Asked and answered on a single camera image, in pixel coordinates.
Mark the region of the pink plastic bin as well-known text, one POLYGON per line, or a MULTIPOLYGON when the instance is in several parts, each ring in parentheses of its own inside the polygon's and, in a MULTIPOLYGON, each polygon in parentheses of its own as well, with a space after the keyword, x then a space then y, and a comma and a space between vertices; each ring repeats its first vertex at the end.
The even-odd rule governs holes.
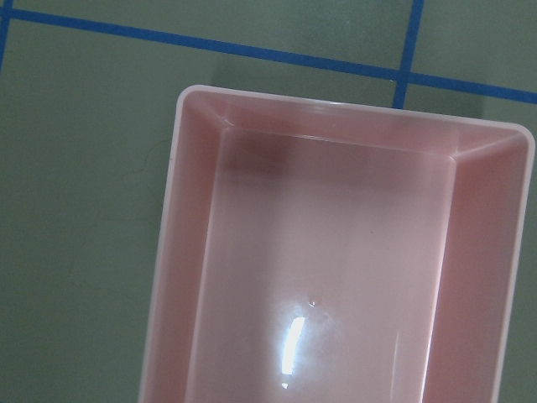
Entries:
POLYGON ((518 124, 189 86, 142 402, 495 402, 534 161, 518 124))

